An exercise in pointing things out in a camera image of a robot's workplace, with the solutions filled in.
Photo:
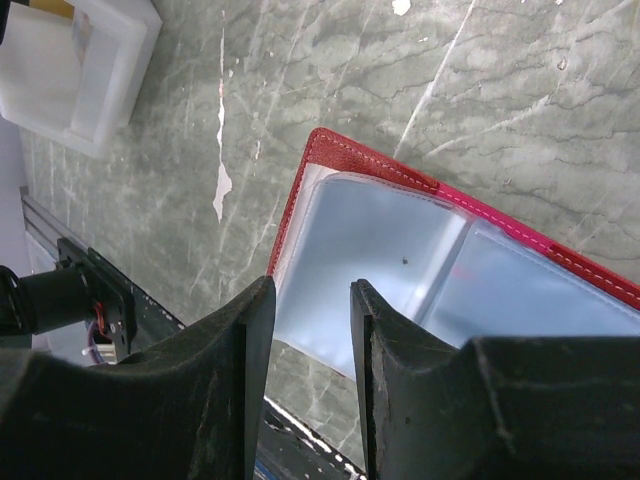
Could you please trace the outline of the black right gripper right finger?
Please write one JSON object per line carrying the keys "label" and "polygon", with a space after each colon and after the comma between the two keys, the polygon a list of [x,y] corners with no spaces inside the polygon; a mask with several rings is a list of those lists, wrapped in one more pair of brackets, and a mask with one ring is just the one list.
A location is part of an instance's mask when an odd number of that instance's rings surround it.
{"label": "black right gripper right finger", "polygon": [[454,348],[350,288],[371,479],[635,479],[639,342],[476,337]]}

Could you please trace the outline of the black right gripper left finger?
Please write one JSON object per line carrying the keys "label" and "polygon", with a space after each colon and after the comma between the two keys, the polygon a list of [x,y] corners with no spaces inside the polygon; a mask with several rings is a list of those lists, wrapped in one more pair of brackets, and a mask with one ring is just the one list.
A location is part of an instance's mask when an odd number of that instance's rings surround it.
{"label": "black right gripper left finger", "polygon": [[233,300],[115,365],[1,353],[5,479],[249,479],[276,289]]}

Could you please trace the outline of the red card holder wallet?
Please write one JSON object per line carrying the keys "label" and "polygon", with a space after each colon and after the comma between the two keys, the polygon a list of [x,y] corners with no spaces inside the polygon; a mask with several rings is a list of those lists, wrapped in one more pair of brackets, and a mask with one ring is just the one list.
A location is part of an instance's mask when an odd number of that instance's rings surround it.
{"label": "red card holder wallet", "polygon": [[635,283],[326,128],[308,138],[268,272],[275,338],[346,377],[359,279],[454,347],[476,336],[639,332]]}

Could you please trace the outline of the orange credit card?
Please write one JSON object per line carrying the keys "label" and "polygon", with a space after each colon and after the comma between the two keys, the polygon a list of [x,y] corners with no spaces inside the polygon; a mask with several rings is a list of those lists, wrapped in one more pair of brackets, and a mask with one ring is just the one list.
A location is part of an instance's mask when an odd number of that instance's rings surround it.
{"label": "orange credit card", "polygon": [[29,0],[29,6],[56,16],[72,19],[74,6],[65,0]]}

